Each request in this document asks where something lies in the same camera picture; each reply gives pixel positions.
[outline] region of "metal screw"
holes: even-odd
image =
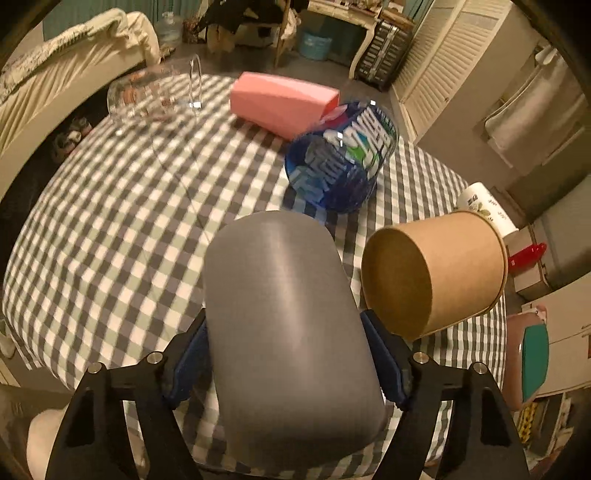
[[[426,364],[429,361],[429,356],[424,352],[415,352],[413,360],[418,364]]]
[[[476,371],[477,374],[480,375],[488,372],[488,368],[482,362],[476,362],[474,365],[472,365],[472,368]]]
[[[90,374],[97,374],[98,372],[100,372],[101,368],[103,368],[103,364],[101,364],[100,362],[95,362],[93,364],[90,364],[86,371]]]
[[[151,354],[148,355],[148,363],[152,364],[152,365],[156,365],[156,364],[159,364],[163,358],[164,358],[164,355],[162,355],[161,352],[152,352]]]

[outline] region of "white desk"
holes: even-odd
[[[330,2],[323,2],[322,0],[310,0],[310,4],[308,5],[308,11],[314,12],[321,15],[326,15],[327,17],[338,18],[343,22],[347,22],[353,25],[359,25],[366,29],[365,38],[355,57],[353,58],[353,62],[351,62],[351,67],[349,68],[349,78],[352,79],[355,77],[355,69],[357,68],[357,64],[361,60],[361,55],[363,52],[369,47],[372,39],[374,38],[374,29],[375,26],[378,24],[378,15],[379,12],[376,13],[373,17],[369,14],[363,13],[356,9],[344,9],[339,8],[335,5],[331,5]]]

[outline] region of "checkered tablecloth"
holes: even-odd
[[[202,306],[203,255],[216,232],[262,210],[295,210],[326,225],[361,303],[361,255],[369,236],[384,225],[452,211],[466,186],[400,139],[361,210],[316,209],[288,186],[285,143],[230,113],[232,83],[205,76],[197,118],[122,127],[106,118],[60,167],[27,219],[4,279],[2,309],[30,364],[44,365],[74,388],[91,362],[119,367],[162,351]],[[504,299],[486,315],[416,341],[414,349],[453,367],[482,361],[500,383]],[[133,424],[133,406],[128,410]],[[364,450],[290,472],[251,469],[226,454],[207,375],[176,417],[196,462],[209,468],[324,479],[376,469],[400,417],[392,404],[388,412],[387,429]],[[451,404],[442,404],[429,460],[441,455],[450,413]]]

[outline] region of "blue trash bin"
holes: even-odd
[[[326,60],[329,56],[332,38],[319,37],[310,32],[303,32],[298,51],[300,55],[310,60]]]

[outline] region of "pink box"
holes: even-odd
[[[279,75],[244,72],[230,93],[236,116],[293,140],[339,104],[339,91]]]

